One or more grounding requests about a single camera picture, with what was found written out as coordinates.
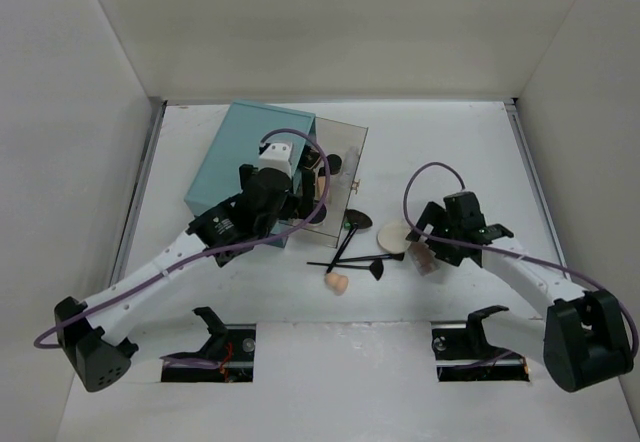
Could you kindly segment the clear bottle blue label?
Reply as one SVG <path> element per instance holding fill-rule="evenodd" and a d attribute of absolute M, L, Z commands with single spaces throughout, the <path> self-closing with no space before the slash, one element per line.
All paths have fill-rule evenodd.
<path fill-rule="evenodd" d="M 350 147 L 343 159 L 342 172 L 339 177 L 339 182 L 343 187 L 350 188 L 352 186 L 359 160 L 359 149 L 355 146 Z"/>

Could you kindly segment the beige foundation bottle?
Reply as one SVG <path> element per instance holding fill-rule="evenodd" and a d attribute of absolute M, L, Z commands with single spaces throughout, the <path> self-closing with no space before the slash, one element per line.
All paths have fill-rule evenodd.
<path fill-rule="evenodd" d="M 317 171 L 315 187 L 317 200 L 320 200 L 324 192 L 327 192 L 325 200 L 330 200 L 330 184 L 327 181 L 326 170 L 324 167 L 320 167 Z"/>

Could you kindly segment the black round gecomo compact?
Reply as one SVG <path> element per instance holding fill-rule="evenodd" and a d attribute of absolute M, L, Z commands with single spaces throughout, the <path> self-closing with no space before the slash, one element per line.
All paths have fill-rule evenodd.
<path fill-rule="evenodd" d="M 312 218 L 309 220 L 311 226 L 322 225 L 327 217 L 327 209 L 324 204 L 316 204 L 311 210 Z"/>

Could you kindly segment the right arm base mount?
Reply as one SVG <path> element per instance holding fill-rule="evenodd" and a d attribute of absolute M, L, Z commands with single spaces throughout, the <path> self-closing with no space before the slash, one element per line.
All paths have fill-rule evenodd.
<path fill-rule="evenodd" d="M 439 382 L 529 382 L 526 360 L 515 352 L 490 345 L 482 322 L 507 312 L 494 305 L 471 312 L 465 321 L 432 325 L 431 348 Z"/>

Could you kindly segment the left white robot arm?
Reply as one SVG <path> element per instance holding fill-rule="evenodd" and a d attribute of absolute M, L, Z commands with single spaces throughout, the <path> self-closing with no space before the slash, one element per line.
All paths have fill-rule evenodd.
<path fill-rule="evenodd" d="M 150 262 L 83 301 L 67 297 L 54 307 L 58 346 L 87 392 L 110 387 L 145 359 L 212 366 L 223 352 L 227 328 L 210 307 L 192 310 L 205 326 L 192 333 L 191 349 L 156 349 L 142 327 L 180 291 L 189 266 L 210 259 L 223 268 L 258 245 L 282 240 L 275 226 L 301 203 L 293 179 L 287 163 L 242 165 L 240 192 L 195 217 Z"/>

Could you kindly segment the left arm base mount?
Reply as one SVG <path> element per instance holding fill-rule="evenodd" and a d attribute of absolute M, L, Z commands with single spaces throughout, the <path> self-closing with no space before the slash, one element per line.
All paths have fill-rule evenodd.
<path fill-rule="evenodd" d="M 163 356 L 163 383 L 251 383 L 257 326 L 226 325 L 210 307 L 193 310 L 207 327 L 198 350 Z"/>

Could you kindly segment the teal makeup organizer box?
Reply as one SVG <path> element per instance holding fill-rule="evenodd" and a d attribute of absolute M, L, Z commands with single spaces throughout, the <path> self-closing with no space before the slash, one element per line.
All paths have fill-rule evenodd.
<path fill-rule="evenodd" d="M 284 128 L 313 136 L 315 115 L 251 101 L 233 102 L 184 197 L 193 216 L 241 193 L 240 167 L 258 167 L 261 140 Z"/>

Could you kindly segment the clear acrylic box door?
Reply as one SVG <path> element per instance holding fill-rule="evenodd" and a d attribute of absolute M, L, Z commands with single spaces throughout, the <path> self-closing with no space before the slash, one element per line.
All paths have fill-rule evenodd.
<path fill-rule="evenodd" d="M 328 195 L 316 218 L 296 232 L 299 241 L 328 247 L 338 245 L 343 233 L 344 212 L 356 185 L 356 171 L 364 150 L 368 129 L 317 117 L 310 134 L 329 158 L 333 173 L 326 176 L 322 160 L 310 144 L 306 144 L 294 172 L 296 195 L 301 198 L 303 212 L 308 213 L 319 201 L 322 191 Z"/>

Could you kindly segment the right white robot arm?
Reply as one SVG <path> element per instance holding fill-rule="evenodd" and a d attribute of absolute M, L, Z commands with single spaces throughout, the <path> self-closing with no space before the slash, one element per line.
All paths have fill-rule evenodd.
<path fill-rule="evenodd" d="M 527 255 L 511 230 L 486 223 L 474 193 L 428 203 L 409 226 L 409 240 L 423 239 L 436 259 L 452 266 L 473 261 L 539 316 L 520 317 L 503 305 L 470 313 L 463 342 L 471 355 L 503 349 L 533 359 L 569 393 L 633 370 L 638 334 L 619 300 L 597 283 L 576 284 L 565 267 Z"/>

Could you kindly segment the white round powder puff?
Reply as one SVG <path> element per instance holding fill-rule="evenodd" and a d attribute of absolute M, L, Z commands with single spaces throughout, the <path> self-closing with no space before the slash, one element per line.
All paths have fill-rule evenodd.
<path fill-rule="evenodd" d="M 411 229 L 405 221 L 392 221 L 379 229 L 376 240 L 385 252 L 400 254 L 406 252 L 411 246 L 411 241 L 406 239 L 410 232 Z"/>

